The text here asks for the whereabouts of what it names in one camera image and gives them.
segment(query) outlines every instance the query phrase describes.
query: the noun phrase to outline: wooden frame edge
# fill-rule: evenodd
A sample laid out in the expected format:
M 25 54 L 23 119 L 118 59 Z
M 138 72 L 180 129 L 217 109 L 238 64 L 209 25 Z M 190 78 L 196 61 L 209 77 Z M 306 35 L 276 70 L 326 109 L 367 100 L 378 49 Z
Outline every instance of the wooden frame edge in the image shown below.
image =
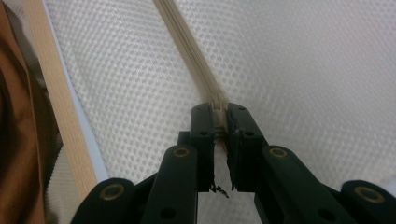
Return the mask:
M 84 199 L 97 184 L 97 180 L 46 9 L 42 0 L 24 0 L 23 10 L 32 32 L 35 50 L 47 83 L 49 98 L 64 141 L 78 194 L 81 199 Z

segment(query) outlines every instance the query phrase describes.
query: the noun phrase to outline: white perforated mat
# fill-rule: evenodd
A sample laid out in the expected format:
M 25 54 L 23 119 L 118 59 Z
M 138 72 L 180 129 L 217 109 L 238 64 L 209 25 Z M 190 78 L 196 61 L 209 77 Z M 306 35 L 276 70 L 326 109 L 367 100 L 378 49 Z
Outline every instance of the white perforated mat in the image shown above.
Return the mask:
M 270 144 L 292 149 L 336 189 L 349 179 L 382 187 L 396 179 L 395 3 L 177 4 L 222 90 L 250 110 Z M 109 176 L 137 183 L 155 173 L 202 100 L 154 4 L 47 5 Z M 259 221 L 249 195 L 230 194 L 201 194 L 199 222 Z

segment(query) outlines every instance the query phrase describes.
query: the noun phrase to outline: brown fabric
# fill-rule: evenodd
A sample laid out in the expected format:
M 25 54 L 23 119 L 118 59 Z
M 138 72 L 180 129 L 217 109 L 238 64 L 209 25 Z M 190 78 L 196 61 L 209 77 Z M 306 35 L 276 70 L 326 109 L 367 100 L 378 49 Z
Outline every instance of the brown fabric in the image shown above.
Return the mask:
M 44 223 L 56 124 L 0 4 L 0 223 Z

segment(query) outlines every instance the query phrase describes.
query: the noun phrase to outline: thin wooden strip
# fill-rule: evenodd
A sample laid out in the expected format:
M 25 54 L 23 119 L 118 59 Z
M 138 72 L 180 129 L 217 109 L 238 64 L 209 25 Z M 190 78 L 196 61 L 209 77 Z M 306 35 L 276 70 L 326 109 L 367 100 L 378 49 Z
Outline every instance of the thin wooden strip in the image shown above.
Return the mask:
M 213 76 L 203 53 L 195 42 L 174 1 L 154 0 L 154 4 L 163 17 L 163 21 L 193 79 L 196 81 L 200 93 L 213 105 L 214 109 L 222 110 L 226 108 L 228 100 L 221 91 L 219 83 Z
M 97 181 L 50 22 L 42 0 L 25 0 L 23 9 L 29 21 L 35 50 L 47 83 L 49 98 L 76 180 L 78 193 L 83 199 L 97 184 Z

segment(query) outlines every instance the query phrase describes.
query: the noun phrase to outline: orange-brown material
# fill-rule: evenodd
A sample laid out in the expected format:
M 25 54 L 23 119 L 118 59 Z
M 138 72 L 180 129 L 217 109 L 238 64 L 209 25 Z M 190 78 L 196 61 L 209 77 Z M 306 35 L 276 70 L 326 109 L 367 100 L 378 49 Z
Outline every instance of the orange-brown material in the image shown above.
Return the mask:
M 44 223 L 56 123 L 0 4 L 0 223 Z

